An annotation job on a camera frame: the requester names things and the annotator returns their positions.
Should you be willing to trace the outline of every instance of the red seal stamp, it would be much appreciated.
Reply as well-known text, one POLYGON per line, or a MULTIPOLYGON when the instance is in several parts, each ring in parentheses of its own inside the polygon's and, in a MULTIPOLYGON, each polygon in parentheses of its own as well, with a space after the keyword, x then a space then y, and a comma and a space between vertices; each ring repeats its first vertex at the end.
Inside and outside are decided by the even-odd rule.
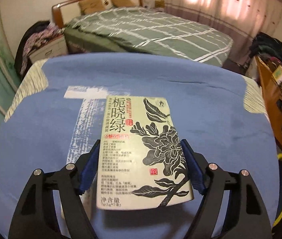
POLYGON ((157 168, 151 168, 150 175, 157 175, 157 168))
POLYGON ((132 119, 126 119, 126 120, 125 120, 125 125, 127 125, 127 126, 133 126, 133 120, 132 120, 132 119))

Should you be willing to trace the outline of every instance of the green striped comforter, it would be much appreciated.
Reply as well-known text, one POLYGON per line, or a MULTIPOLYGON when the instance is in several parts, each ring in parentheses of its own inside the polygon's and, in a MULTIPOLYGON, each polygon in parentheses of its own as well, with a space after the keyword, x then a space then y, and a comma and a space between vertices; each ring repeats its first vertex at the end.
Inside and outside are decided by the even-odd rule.
POLYGON ((185 58, 221 67, 233 40, 198 22, 142 7, 111 8, 73 18, 67 27, 110 39, 131 52, 185 58))

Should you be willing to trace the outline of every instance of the curtain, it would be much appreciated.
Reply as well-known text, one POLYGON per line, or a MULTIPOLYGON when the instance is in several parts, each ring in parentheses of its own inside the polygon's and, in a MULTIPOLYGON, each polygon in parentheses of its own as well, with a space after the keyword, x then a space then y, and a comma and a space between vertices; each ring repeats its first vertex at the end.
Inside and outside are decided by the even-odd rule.
POLYGON ((165 0, 166 12, 211 26, 234 40, 229 58, 243 64, 260 31, 282 41, 282 0, 165 0))

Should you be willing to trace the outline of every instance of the metal screw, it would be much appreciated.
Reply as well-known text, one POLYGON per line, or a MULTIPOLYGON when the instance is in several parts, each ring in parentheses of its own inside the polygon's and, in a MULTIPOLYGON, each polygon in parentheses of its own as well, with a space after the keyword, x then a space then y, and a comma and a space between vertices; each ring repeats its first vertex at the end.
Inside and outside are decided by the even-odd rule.
POLYGON ((40 169, 37 169, 33 172, 34 175, 40 175, 41 174, 41 170, 40 169))
POLYGON ((242 173, 244 176, 248 176, 248 175, 249 175, 248 170, 242 170, 241 173, 242 173))
POLYGON ((218 168, 218 166, 216 164, 209 164, 209 168, 211 170, 216 170, 218 168))
POLYGON ((66 168, 67 170, 73 170, 74 167, 75 167, 74 164, 67 164, 65 168, 66 168))

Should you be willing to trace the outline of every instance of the blue blanket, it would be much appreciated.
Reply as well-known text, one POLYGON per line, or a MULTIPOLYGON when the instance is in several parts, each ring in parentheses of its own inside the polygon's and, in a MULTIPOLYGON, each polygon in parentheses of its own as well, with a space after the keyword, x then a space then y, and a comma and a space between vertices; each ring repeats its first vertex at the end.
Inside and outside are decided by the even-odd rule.
MULTIPOLYGON (((59 170, 101 137, 107 94, 165 97, 180 139, 223 170, 247 169, 274 222, 279 197, 275 140, 265 115, 244 108, 242 76, 190 60, 135 53, 58 57, 42 70, 49 86, 23 99, 0 128, 0 232, 6 237, 32 171, 59 170), (85 96, 64 98, 69 86, 85 96)), ((141 211, 101 211, 93 204, 91 223, 99 238, 183 238, 202 199, 197 191, 194 196, 183 204, 141 211)), ((227 199, 225 193, 215 234, 227 199)), ((55 201, 66 233, 57 194, 55 201)))

